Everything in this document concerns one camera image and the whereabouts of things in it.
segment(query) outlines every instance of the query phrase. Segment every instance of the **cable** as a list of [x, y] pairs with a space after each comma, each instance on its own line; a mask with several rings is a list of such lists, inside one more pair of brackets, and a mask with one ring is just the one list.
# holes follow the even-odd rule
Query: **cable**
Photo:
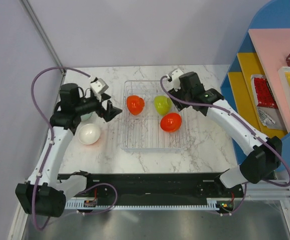
[[[227, 114], [230, 113], [230, 111], [228, 109], [225, 109], [223, 107], [220, 107], [220, 106], [216, 106], [216, 105], [212, 105], [212, 104], [206, 104], [206, 103], [196, 103], [196, 102], [188, 102], [188, 101], [183, 101], [183, 100], [180, 100], [176, 97], [174, 97], [172, 94], [170, 94], [166, 88], [164, 87], [163, 85], [163, 79], [164, 78], [167, 78], [167, 76], [163, 76], [161, 79], [160, 79], [160, 86], [161, 88], [163, 89], [163, 91], [171, 98], [171, 99], [174, 99], [175, 101], [178, 101], [180, 102], [181, 104], [186, 104], [186, 105], [191, 105], [191, 106], [201, 106], [201, 107], [211, 107], [211, 108], [216, 108], [216, 109], [219, 109], [219, 110], [222, 110], [224, 112], [226, 112]], [[253, 129], [251, 129], [242, 119], [240, 119], [240, 117], [237, 115], [237, 114], [234, 114], [232, 113], [231, 114], [234, 118], [236, 118], [244, 127], [246, 127], [246, 129], [253, 135], [253, 136], [256, 136], [256, 133], [253, 131]], [[272, 182], [270, 180], [264, 180], [265, 182], [267, 183], [270, 183], [270, 184], [273, 184], [275, 186], [279, 186], [279, 187], [288, 187], [290, 186], [290, 168], [289, 166], [287, 165], [287, 163], [285, 162], [285, 160], [281, 157], [281, 155], [279, 155], [278, 152], [276, 152], [270, 145], [268, 145], [268, 143], [266, 143], [264, 140], [262, 140], [260, 137], [257, 137], [256, 138], [257, 140], [259, 140], [262, 144], [264, 144], [264, 146], [266, 146], [269, 150], [271, 150], [275, 155], [276, 157], [281, 161], [281, 163], [284, 165], [284, 167], [286, 168], [287, 170], [287, 173], [288, 173], [288, 176], [289, 176], [289, 182], [286, 183], [286, 184], [280, 184], [280, 183], [276, 183], [276, 182]]]
[[234, 199], [235, 199], [235, 195], [233, 192], [231, 192], [231, 201], [229, 204], [233, 203], [234, 202]]
[[232, 210], [232, 211], [227, 210], [227, 209], [224, 208], [223, 206], [221, 206], [221, 208], [224, 209], [224, 210], [225, 210], [226, 212], [228, 212], [228, 213], [232, 213], [232, 212], [234, 211], [234, 209], [235, 209], [235, 202], [233, 201], [233, 210]]
[[87, 89], [85, 90], [84, 97], [87, 96], [87, 91], [88, 91], [88, 90], [91, 90], [91, 88], [89, 87], [89, 88], [87, 88]]
[[34, 185], [34, 190], [33, 190], [33, 198], [32, 198], [32, 214], [33, 214], [33, 222], [34, 222], [34, 226], [35, 228], [38, 230], [38, 231], [42, 231], [43, 229], [45, 229], [45, 227], [47, 226], [49, 220], [50, 220], [50, 217], [47, 218], [46, 222], [44, 223], [44, 225], [42, 227], [38, 226], [37, 224], [37, 216], [36, 216], [36, 196], [37, 196], [37, 188], [38, 188], [38, 184], [39, 184], [39, 178], [41, 177], [41, 174], [42, 174], [42, 171], [44, 169], [44, 166], [46, 164], [46, 161], [47, 161], [47, 158], [49, 156], [49, 153], [50, 153], [50, 150], [51, 150], [51, 147], [53, 146], [53, 139], [55, 137], [55, 133], [54, 133], [54, 130], [53, 130], [53, 127], [51, 126], [50, 122], [48, 121], [47, 117], [44, 115], [44, 113], [41, 111], [40, 107], [38, 106], [37, 104], [37, 101], [36, 101], [36, 98], [35, 98], [35, 93], [34, 93], [34, 89], [35, 89], [35, 84], [36, 84], [36, 81], [37, 79], [44, 73], [48, 72], [48, 71], [51, 71], [51, 70], [55, 70], [55, 69], [64, 69], [64, 70], [72, 70], [72, 71], [75, 71], [75, 72], [78, 72], [80, 74], [83, 74], [85, 76], [87, 76], [88, 78], [90, 78], [90, 75], [83, 72], [83, 71], [80, 71], [78, 69], [74, 69], [74, 68], [71, 68], [71, 67], [61, 67], [61, 66], [54, 66], [54, 67], [50, 67], [50, 68], [47, 68], [43, 71], [41, 71], [40, 73], [37, 74], [37, 76], [34, 78], [32, 84], [31, 84], [31, 98], [33, 100], [33, 103], [37, 109], [37, 111], [39, 112], [40, 116], [44, 119], [44, 121], [47, 123], [48, 125], [48, 128], [51, 132], [51, 142], [49, 143], [49, 146], [47, 148], [47, 152], [45, 154], [45, 157], [43, 159], [43, 162], [41, 163], [41, 166], [39, 168], [39, 172], [37, 174], [37, 177], [36, 177], [36, 181], [35, 181], [35, 185]]
[[82, 92], [82, 94], [83, 94], [82, 97], [84, 98], [85, 97], [85, 92], [84, 92], [83, 88], [81, 86], [79, 86], [78, 89]]
[[117, 199], [118, 199], [118, 193], [117, 193], [117, 190], [115, 189], [115, 187], [112, 186], [110, 183], [105, 183], [105, 182], [104, 182], [104, 183], [98, 183], [98, 184], [96, 184], [96, 185], [93, 185], [93, 186], [90, 187], [90, 188], [87, 188], [87, 189], [85, 189], [85, 190], [83, 190], [83, 191], [77, 193], [77, 195], [79, 195], [79, 194], [84, 194], [84, 193], [90, 191], [91, 189], [97, 188], [97, 187], [99, 187], [99, 186], [109, 186], [109, 187], [111, 187], [111, 188], [114, 190], [114, 192], [115, 192], [115, 200], [114, 200], [114, 202], [113, 202], [113, 203], [112, 203], [108, 208], [106, 208], [105, 210], [97, 211], [97, 212], [83, 212], [82, 215], [85, 216], [85, 215], [97, 215], [97, 214], [102, 214], [102, 213], [108, 212], [108, 211], [109, 211], [111, 208], [113, 208], [114, 205], [116, 204]]
[[219, 213], [217, 213], [215, 211], [208, 211], [208, 212], [211, 213], [211, 214], [216, 214], [216, 215], [220, 215], [220, 216], [231, 216], [233, 213], [235, 213], [236, 211], [238, 211], [238, 209], [240, 209], [240, 207], [242, 206], [242, 204], [243, 204], [243, 202], [244, 202], [244, 200], [246, 198], [246, 193], [247, 193], [247, 184], [245, 184], [243, 198], [241, 199], [239, 205], [235, 209], [233, 209], [232, 212], [222, 213], [222, 214], [219, 214]]

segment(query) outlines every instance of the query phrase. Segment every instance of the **white bowl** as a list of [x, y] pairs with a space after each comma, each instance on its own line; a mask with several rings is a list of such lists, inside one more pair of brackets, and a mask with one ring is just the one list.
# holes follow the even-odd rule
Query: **white bowl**
[[89, 123], [80, 128], [78, 132], [78, 139], [85, 145], [94, 144], [98, 141], [100, 133], [100, 127], [98, 125]]

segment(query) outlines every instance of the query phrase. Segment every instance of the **yellow shelf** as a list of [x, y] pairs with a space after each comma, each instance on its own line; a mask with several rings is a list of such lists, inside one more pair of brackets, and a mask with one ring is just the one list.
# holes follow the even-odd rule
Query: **yellow shelf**
[[260, 61], [258, 59], [257, 54], [251, 53], [251, 52], [250, 53], [249, 52], [248, 53], [242, 52], [242, 53], [238, 53], [237, 57], [238, 57], [238, 61], [240, 64], [240, 68], [242, 70], [245, 85], [247, 86], [247, 89], [248, 89], [248, 96], [249, 96], [249, 99], [250, 99], [251, 104], [252, 104], [251, 109], [254, 110], [254, 114], [256, 115], [256, 119], [257, 119], [258, 125], [260, 127], [260, 131], [262, 133], [266, 134], [267, 136], [269, 136], [270, 138], [273, 136], [277, 136], [279, 138], [282, 138], [283, 136], [285, 136], [287, 134], [286, 131], [269, 129], [268, 127], [261, 124], [261, 122], [258, 118], [258, 115], [257, 115], [256, 105], [255, 105], [255, 102], [253, 100], [253, 92], [251, 89], [250, 76], [253, 74], [265, 75], [264, 70], [261, 67], [261, 64], [260, 64]]
[[257, 116], [252, 110], [253, 105], [248, 95], [243, 74], [241, 72], [229, 72], [228, 78], [239, 115], [241, 115], [254, 128], [260, 131]]

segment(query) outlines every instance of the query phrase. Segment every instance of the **pink shelf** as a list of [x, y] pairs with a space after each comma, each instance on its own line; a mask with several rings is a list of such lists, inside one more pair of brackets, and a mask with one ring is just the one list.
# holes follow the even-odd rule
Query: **pink shelf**
[[290, 132], [290, 112], [278, 76], [278, 70], [287, 66], [285, 59], [290, 53], [290, 28], [250, 29], [248, 32], [287, 131]]

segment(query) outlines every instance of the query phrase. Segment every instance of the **blue shelf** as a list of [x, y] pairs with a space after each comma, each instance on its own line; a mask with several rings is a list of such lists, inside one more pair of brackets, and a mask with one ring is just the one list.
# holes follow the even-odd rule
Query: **blue shelf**
[[[263, 6], [253, 18], [249, 29], [282, 29], [290, 28], [290, 0], [273, 0]], [[250, 36], [246, 31], [245, 37], [237, 51], [237, 53], [255, 53], [255, 48], [252, 44]], [[228, 72], [241, 72], [241, 68], [238, 62], [237, 54], [233, 63], [229, 67]], [[228, 73], [220, 87], [222, 94], [228, 101], [228, 103], [237, 111], [233, 92], [230, 87]], [[282, 157], [290, 166], [290, 132], [282, 139]], [[238, 164], [241, 164], [246, 155], [243, 153], [239, 145], [233, 140], [233, 146]], [[284, 170], [284, 166], [281, 165], [277, 171]]]

